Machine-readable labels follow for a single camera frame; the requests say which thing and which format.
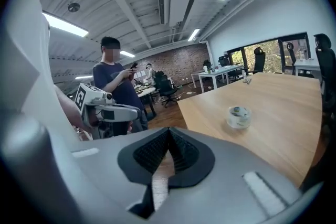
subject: short hair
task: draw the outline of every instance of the short hair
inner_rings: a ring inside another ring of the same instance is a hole
[[[120,50],[120,42],[116,38],[113,37],[103,37],[101,39],[100,49],[103,52],[102,47],[107,47],[109,49],[117,49]]]

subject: window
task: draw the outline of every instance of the window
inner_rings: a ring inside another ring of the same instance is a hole
[[[301,33],[230,50],[228,53],[231,64],[244,63],[245,68],[252,71],[255,65],[254,50],[260,47],[266,53],[264,72],[291,74],[293,61],[287,49],[288,42],[294,46],[296,59],[310,58],[307,33]]]

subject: air conditioner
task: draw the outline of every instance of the air conditioner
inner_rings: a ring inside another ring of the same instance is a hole
[[[169,22],[170,0],[159,1],[160,24],[166,25]]]
[[[183,21],[189,0],[158,0],[160,24],[175,26]]]

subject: wooden floor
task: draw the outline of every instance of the wooden floor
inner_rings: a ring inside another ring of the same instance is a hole
[[[193,88],[193,84],[184,85],[182,89],[178,90],[176,92],[176,95],[181,95],[181,99],[189,98],[192,96],[195,96],[197,94],[201,94],[201,87],[199,85],[199,82],[196,82],[197,88]],[[219,87],[224,86],[222,83],[218,83]],[[213,88],[212,80],[206,80],[204,81],[204,87],[205,91],[210,91]],[[184,92],[195,92],[193,94],[186,94]],[[150,108],[148,105],[145,106],[146,110],[150,112]],[[179,105],[176,103],[169,103],[167,105],[167,108],[161,105],[161,102],[156,102],[154,105],[154,109],[157,113],[157,116],[152,119],[148,126],[150,129],[156,128],[156,127],[168,127],[168,126],[174,126],[174,127],[181,127],[186,128],[185,121],[183,119],[183,116],[181,114],[181,111],[179,109]],[[324,154],[326,142],[323,138],[325,135],[323,132],[321,132],[320,135],[320,141],[318,144],[318,148],[316,150],[315,158],[313,160],[312,166],[316,165],[322,155]],[[162,205],[164,200],[168,197],[168,187],[167,182],[168,178],[175,174],[174,171],[174,163],[171,154],[168,152],[166,155],[166,158],[162,161],[160,166],[158,167],[157,171],[153,175],[152,180],[152,190],[153,190],[153,200],[154,200],[154,206],[155,210],[158,210],[159,207]]]

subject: ceiling light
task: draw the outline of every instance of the ceiling light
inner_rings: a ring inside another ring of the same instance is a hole
[[[64,20],[58,19],[44,12],[42,13],[47,18],[50,26],[56,27],[58,29],[64,30],[66,32],[70,32],[72,34],[75,34],[81,37],[84,37],[88,34],[86,30],[79,28],[78,26],[72,25]]]
[[[128,56],[128,57],[132,57],[132,58],[135,57],[135,55],[130,54],[129,52],[124,51],[124,50],[122,50],[122,51],[120,52],[120,54],[126,55],[126,56]]]
[[[191,34],[190,38],[188,39],[188,41],[192,41],[194,39],[194,37],[197,35],[197,33],[198,33],[199,30],[200,29],[195,29],[193,31],[193,33]]]
[[[93,76],[83,76],[83,77],[76,77],[75,79],[89,79],[92,78]]]

